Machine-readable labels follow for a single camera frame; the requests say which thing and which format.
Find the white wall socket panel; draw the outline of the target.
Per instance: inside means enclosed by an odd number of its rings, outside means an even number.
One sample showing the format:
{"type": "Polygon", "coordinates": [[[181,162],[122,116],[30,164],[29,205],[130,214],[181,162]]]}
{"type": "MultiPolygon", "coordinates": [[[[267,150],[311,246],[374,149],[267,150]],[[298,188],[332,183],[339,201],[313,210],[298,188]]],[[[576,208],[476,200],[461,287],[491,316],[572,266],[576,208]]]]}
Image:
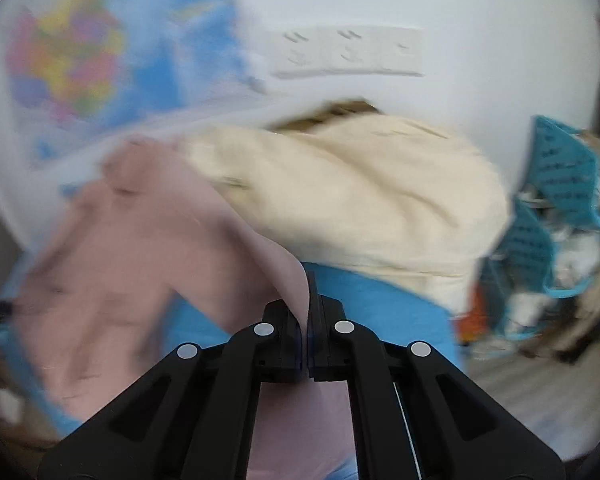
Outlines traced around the white wall socket panel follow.
{"type": "Polygon", "coordinates": [[[268,33],[272,73],[422,74],[422,30],[394,26],[318,26],[268,33]]]}

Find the cream yellow garment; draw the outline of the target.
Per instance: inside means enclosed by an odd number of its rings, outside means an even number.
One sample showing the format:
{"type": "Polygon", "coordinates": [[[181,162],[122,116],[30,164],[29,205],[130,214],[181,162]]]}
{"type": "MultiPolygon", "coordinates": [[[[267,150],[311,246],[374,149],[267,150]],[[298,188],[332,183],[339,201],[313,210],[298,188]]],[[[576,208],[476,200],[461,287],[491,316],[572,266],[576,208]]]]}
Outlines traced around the cream yellow garment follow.
{"type": "Polygon", "coordinates": [[[362,274],[452,315],[510,220],[490,160],[466,136],[351,114],[303,131],[222,126],[184,158],[259,233],[307,263],[362,274]]]}

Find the colourful wall map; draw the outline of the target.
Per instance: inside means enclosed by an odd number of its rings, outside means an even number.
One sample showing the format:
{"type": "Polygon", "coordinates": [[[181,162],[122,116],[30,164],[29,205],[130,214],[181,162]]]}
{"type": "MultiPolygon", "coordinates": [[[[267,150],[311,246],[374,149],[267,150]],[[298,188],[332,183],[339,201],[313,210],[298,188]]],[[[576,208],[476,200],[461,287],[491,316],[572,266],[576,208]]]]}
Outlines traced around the colourful wall map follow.
{"type": "Polygon", "coordinates": [[[31,164],[262,88],[237,0],[19,0],[5,65],[31,164]]]}

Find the pink collared shirt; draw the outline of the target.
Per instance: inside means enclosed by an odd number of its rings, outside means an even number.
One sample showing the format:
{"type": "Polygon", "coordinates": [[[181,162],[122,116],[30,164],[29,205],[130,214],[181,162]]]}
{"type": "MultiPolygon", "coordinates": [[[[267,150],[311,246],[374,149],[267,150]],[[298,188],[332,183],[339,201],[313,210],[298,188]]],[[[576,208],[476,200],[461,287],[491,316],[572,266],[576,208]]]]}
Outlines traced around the pink collared shirt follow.
{"type": "Polygon", "coordinates": [[[257,233],[171,145],[135,139],[73,197],[15,301],[14,322],[46,396],[85,420],[160,358],[181,296],[225,333],[310,293],[300,262],[257,233]]]}

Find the blue plastic laundry basket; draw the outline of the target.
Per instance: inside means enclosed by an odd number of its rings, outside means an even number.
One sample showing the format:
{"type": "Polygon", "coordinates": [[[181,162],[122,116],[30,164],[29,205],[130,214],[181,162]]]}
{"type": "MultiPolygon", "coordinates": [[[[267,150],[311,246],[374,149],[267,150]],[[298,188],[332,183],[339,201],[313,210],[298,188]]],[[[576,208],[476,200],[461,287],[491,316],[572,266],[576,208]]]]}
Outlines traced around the blue plastic laundry basket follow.
{"type": "Polygon", "coordinates": [[[480,285],[495,336],[523,341],[562,300],[600,272],[600,137],[535,117],[528,171],[513,222],[483,265],[480,285]]]}

